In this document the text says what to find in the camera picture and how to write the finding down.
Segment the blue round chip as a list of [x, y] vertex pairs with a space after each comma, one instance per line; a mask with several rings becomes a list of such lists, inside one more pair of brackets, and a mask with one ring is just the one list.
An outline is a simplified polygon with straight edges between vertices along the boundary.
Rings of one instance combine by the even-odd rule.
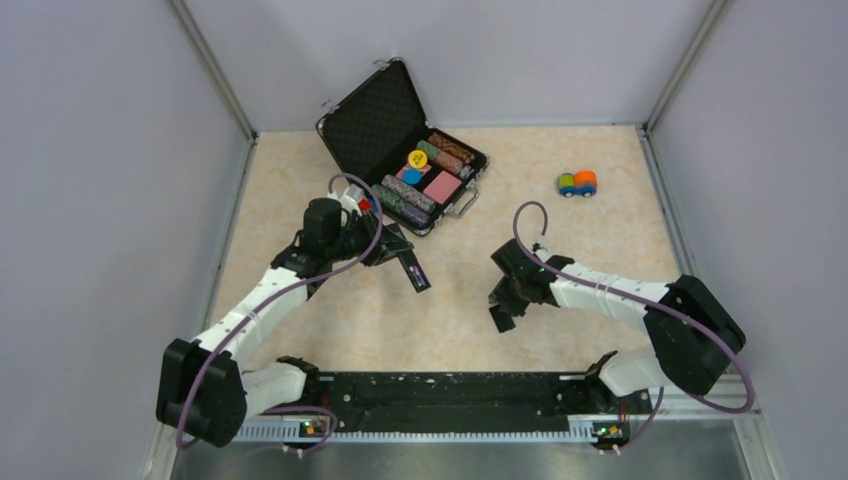
[[408, 185], [417, 185], [422, 178], [422, 173], [417, 169], [406, 169], [401, 175], [401, 180]]

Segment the colourful block toy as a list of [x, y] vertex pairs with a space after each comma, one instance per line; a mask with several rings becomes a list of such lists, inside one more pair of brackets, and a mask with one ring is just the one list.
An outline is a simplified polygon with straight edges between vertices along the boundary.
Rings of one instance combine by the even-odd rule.
[[374, 204], [372, 202], [370, 202], [368, 199], [362, 199], [358, 203], [358, 207], [362, 212], [368, 212], [368, 211], [375, 211], [376, 210], [376, 207], [374, 206]]

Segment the colourful toy car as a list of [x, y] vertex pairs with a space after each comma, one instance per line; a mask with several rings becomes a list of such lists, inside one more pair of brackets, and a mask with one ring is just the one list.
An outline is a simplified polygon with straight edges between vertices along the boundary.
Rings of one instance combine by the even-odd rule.
[[566, 198], [574, 196], [589, 198], [597, 193], [597, 177], [590, 170], [563, 173], [558, 176], [556, 188], [558, 193]]

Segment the black remote battery cover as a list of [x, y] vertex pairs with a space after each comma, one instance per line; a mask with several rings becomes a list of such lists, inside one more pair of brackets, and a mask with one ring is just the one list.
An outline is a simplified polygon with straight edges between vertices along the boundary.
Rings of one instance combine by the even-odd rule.
[[492, 306], [489, 309], [489, 313], [499, 333], [506, 333], [515, 328], [513, 316], [504, 311], [500, 306]]

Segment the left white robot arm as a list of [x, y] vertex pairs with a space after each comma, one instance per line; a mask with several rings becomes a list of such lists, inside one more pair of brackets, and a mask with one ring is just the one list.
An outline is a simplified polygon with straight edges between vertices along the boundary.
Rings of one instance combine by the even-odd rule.
[[317, 368], [283, 357], [261, 370], [245, 363], [278, 324], [306, 303], [321, 285], [351, 266], [398, 260], [416, 292], [430, 287], [413, 244], [397, 224], [382, 223], [376, 207], [330, 194], [313, 199], [293, 242], [271, 261], [254, 289], [213, 326], [165, 349], [155, 406], [156, 419], [216, 447], [236, 436], [243, 423], [278, 406], [308, 413], [319, 404]]

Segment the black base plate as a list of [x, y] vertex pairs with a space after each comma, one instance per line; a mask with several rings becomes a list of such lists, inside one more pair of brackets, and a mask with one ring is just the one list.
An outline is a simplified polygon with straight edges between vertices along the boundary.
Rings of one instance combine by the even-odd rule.
[[343, 433], [413, 434], [566, 432], [652, 409], [645, 390], [617, 397], [570, 372], [324, 372], [294, 404], [330, 410]]

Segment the purple battery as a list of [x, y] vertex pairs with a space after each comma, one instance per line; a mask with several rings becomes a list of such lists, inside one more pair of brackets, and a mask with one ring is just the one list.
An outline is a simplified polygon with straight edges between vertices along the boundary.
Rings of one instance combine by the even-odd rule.
[[423, 274], [422, 270], [417, 265], [411, 266], [410, 271], [414, 274], [417, 282], [420, 285], [425, 285], [427, 283], [427, 279], [426, 279], [425, 275]]

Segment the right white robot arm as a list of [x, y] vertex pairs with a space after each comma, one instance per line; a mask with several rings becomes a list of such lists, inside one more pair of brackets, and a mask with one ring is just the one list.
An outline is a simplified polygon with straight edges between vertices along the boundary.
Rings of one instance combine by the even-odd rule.
[[489, 295], [499, 332], [531, 304], [586, 310], [644, 333], [640, 349], [606, 355], [589, 373], [589, 404], [612, 412], [627, 395], [673, 385], [690, 395], [710, 392], [747, 338], [729, 312], [698, 278], [670, 283], [605, 274], [535, 245], [527, 250], [508, 240], [491, 256], [502, 277]]

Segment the open black chip case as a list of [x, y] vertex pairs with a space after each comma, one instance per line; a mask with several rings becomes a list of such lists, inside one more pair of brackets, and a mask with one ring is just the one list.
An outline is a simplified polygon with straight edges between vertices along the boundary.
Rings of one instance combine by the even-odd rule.
[[[446, 215], [463, 217], [479, 198], [489, 156], [429, 122], [400, 57], [379, 60], [375, 72], [320, 117], [315, 128], [343, 172], [397, 197], [383, 204], [384, 211], [419, 236], [429, 234]], [[412, 186], [401, 175], [410, 169], [407, 155], [415, 149], [427, 153], [430, 166]], [[462, 181], [444, 205], [423, 194], [442, 171]]]

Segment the black remote control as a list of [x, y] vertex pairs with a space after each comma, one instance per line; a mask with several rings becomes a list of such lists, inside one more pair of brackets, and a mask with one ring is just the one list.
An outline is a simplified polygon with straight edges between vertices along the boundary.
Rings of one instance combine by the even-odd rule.
[[418, 261], [417, 256], [412, 251], [400, 253], [398, 255], [398, 260], [416, 293], [422, 293], [431, 287], [431, 283], [427, 278], [423, 267]]

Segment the pink card deck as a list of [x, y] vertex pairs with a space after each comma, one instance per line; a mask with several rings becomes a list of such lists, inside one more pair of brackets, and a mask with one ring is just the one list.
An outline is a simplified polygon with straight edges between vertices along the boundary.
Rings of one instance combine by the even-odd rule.
[[442, 171], [424, 188], [423, 194], [444, 205], [461, 186], [462, 181], [459, 178]]

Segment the yellow round chip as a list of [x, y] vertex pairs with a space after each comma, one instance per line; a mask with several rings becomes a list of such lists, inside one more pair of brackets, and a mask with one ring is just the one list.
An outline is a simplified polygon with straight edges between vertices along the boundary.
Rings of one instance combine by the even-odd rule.
[[424, 171], [430, 166], [430, 159], [425, 151], [415, 149], [407, 155], [407, 165], [411, 169]]

